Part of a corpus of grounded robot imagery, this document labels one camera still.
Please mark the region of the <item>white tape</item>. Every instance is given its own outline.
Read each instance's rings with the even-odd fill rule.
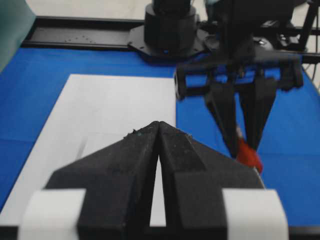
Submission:
[[[288,222],[275,190],[224,188],[228,240],[288,240]]]
[[[33,194],[18,240],[78,240],[77,222],[85,189],[40,190]]]

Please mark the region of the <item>black foam pad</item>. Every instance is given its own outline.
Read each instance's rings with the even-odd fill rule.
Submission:
[[[165,122],[159,138],[167,227],[184,239],[227,239],[222,188],[263,188],[256,172]]]
[[[149,226],[159,150],[159,123],[56,170],[46,189],[85,188],[80,239],[136,238]]]

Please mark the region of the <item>blue table surface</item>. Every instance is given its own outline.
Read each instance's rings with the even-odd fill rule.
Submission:
[[[135,52],[21,48],[0,74],[0,210],[70,74],[169,77],[172,64],[144,62]],[[279,77],[278,69],[267,72]],[[195,76],[188,84],[203,82]],[[236,118],[244,129],[236,96]],[[181,130],[229,155],[203,97],[176,104]],[[320,225],[320,97],[304,86],[277,92],[258,153],[267,188],[276,189],[291,226]]]

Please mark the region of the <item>cable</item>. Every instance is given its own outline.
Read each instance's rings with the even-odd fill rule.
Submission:
[[[316,35],[315,35],[315,52],[318,53],[318,29],[319,29],[319,9],[316,12]],[[312,75],[312,82],[315,80],[316,71],[317,71],[317,63],[314,65],[313,75]]]

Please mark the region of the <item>red object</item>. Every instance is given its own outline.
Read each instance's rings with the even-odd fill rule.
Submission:
[[[236,156],[236,160],[248,167],[256,167],[260,174],[264,168],[256,151],[249,147],[242,137],[238,137],[238,155]]]

